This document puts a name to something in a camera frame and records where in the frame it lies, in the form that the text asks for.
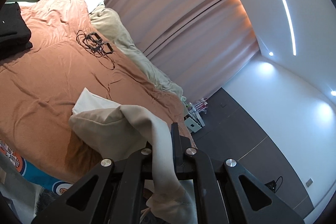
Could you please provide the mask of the orange-brown bed cover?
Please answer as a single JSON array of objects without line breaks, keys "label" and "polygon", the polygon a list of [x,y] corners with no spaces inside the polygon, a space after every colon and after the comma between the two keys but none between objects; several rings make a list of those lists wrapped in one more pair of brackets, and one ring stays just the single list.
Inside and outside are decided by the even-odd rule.
[{"label": "orange-brown bed cover", "polygon": [[74,183],[101,155],[69,126],[84,89],[122,105],[139,105],[190,137],[183,104],[154,87],[119,49],[99,59],[77,33],[95,31],[84,0],[40,0],[21,8],[33,47],[1,61],[1,141],[46,174]]}]

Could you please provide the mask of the colourful patterned floor mat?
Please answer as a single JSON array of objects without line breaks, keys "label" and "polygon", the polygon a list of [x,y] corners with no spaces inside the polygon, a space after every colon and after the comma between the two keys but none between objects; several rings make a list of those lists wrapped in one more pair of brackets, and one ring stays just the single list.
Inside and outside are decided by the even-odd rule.
[{"label": "colourful patterned floor mat", "polygon": [[42,170],[24,159],[21,155],[11,149],[3,140],[1,144],[1,153],[5,155],[14,166],[15,170],[27,181],[40,185],[43,188],[61,196],[72,184],[59,180],[46,174]]}]

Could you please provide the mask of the light grey jacket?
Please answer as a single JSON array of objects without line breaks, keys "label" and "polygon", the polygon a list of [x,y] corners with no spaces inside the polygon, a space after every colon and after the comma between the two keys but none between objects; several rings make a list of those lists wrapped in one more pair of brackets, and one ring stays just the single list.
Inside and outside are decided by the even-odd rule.
[{"label": "light grey jacket", "polygon": [[197,223],[191,181],[180,182],[174,171],[173,143],[167,123],[146,108],[121,105],[83,89],[69,119],[70,128],[102,157],[127,159],[140,150],[152,156],[152,191],[145,214],[167,223]]}]

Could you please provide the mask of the pink curtain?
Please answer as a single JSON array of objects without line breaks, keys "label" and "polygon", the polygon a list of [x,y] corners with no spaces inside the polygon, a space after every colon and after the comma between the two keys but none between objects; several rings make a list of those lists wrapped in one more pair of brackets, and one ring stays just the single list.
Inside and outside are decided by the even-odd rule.
[{"label": "pink curtain", "polygon": [[213,95],[259,45],[240,0],[106,0],[136,47],[190,101]]}]

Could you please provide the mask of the wall socket plate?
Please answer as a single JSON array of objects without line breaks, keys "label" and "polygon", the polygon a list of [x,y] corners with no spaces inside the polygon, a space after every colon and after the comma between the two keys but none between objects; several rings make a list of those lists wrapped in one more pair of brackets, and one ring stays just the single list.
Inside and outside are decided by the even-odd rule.
[{"label": "wall socket plate", "polygon": [[306,186],[307,186],[307,187],[310,187],[311,184],[313,184],[313,180],[310,178],[309,180],[307,180],[307,182],[306,182]]}]

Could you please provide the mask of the black folded garment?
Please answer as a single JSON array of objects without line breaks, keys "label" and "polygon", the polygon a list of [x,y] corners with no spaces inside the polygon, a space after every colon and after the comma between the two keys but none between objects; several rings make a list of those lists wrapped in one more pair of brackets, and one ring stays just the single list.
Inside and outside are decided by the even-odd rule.
[{"label": "black folded garment", "polygon": [[1,60],[33,47],[31,31],[21,16],[17,2],[5,3],[1,8]]}]

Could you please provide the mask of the beige crumpled blanket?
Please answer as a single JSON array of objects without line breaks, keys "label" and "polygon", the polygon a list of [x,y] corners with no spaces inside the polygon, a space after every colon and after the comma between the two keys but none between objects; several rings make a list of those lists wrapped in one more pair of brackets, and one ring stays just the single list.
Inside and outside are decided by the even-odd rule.
[{"label": "beige crumpled blanket", "polygon": [[186,97],[183,89],[174,83],[167,74],[158,69],[136,46],[130,33],[122,24],[120,16],[113,9],[97,6],[90,14],[94,28],[112,42],[122,53],[135,63],[155,88],[175,94],[183,103]]}]

